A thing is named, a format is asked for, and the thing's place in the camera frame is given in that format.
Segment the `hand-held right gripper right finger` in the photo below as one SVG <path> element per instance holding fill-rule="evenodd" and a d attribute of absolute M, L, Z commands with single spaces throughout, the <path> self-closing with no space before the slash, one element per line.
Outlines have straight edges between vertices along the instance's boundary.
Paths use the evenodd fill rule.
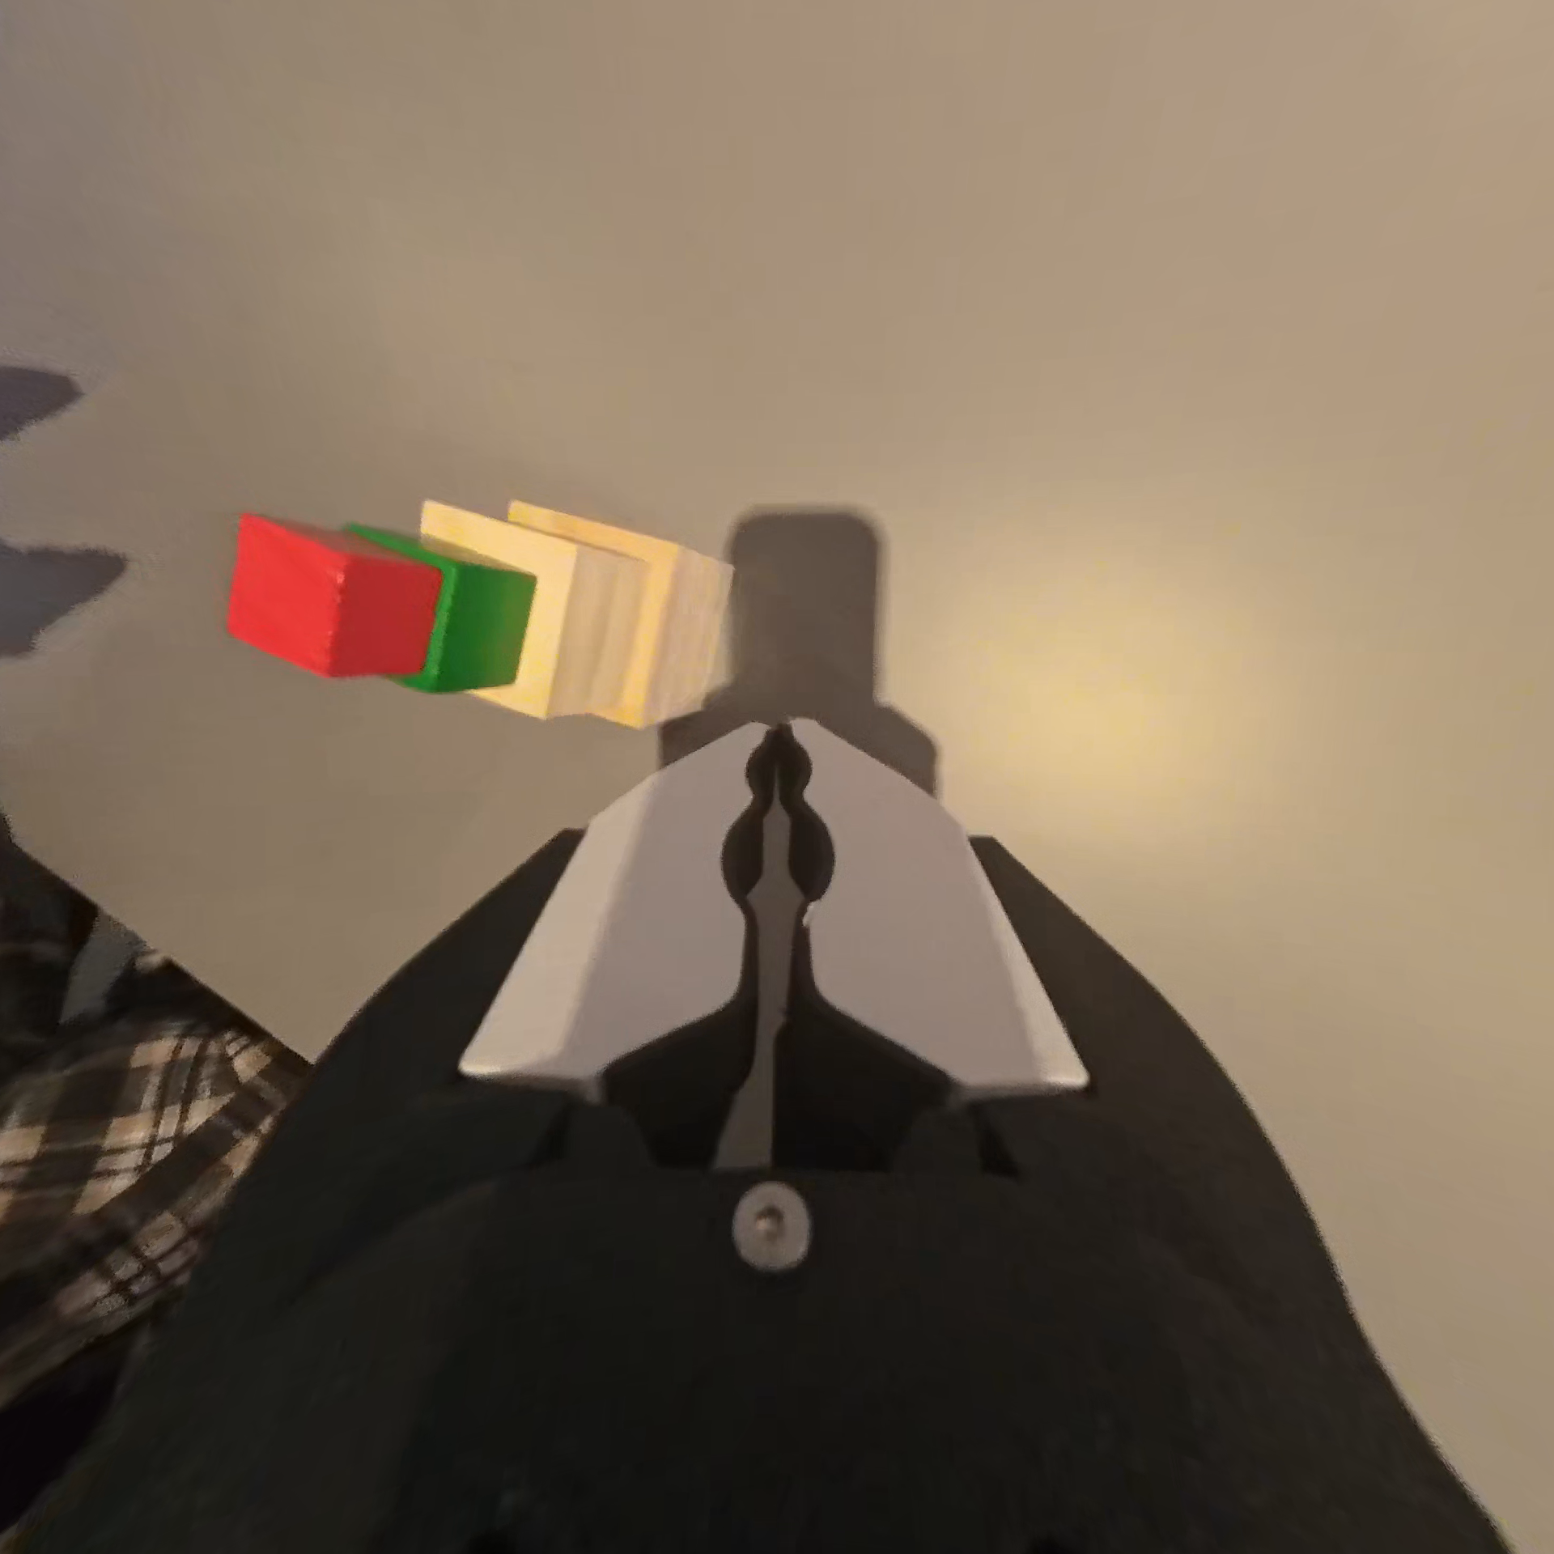
<path fill-rule="evenodd" d="M 789 725 L 828 875 L 808 965 L 841 1015 L 937 1069 L 954 1095 L 1078 1093 L 1089 1074 L 961 825 L 821 723 Z"/>

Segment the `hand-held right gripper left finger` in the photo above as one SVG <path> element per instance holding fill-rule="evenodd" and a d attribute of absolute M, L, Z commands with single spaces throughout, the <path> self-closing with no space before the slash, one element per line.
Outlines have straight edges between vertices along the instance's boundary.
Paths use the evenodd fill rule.
<path fill-rule="evenodd" d="M 763 875 L 771 736 L 734 727 L 593 817 L 460 1076 L 599 1098 L 621 1060 L 734 1002 Z"/>

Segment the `natural wooden cube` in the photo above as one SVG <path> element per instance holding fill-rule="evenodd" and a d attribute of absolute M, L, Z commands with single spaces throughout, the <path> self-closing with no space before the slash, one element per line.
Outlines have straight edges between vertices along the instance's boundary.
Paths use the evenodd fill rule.
<path fill-rule="evenodd" d="M 719 684 L 730 564 L 662 536 L 517 499 L 506 518 L 645 566 L 621 688 L 597 704 L 597 715 L 630 728 L 656 727 L 697 708 Z"/>
<path fill-rule="evenodd" d="M 534 577 L 516 675 L 473 697 L 536 719 L 612 706 L 647 577 L 639 558 L 586 536 L 580 518 L 519 501 L 488 518 L 427 499 L 419 538 Z"/>

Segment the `green wooden cube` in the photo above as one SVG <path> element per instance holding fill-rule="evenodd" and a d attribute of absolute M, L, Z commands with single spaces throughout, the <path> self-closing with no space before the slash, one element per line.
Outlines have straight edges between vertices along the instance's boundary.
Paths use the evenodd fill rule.
<path fill-rule="evenodd" d="M 377 529 L 343 530 L 438 575 L 432 619 L 416 669 L 379 677 L 423 693 L 466 693 L 516 678 L 538 580 L 530 571 L 445 536 Z"/>

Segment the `red wooden cube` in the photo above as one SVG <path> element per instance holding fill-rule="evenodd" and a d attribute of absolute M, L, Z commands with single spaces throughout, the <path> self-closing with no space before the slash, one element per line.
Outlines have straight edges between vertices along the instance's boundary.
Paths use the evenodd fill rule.
<path fill-rule="evenodd" d="M 319 677 L 414 675 L 440 597 L 432 564 L 347 530 L 238 518 L 225 630 Z"/>

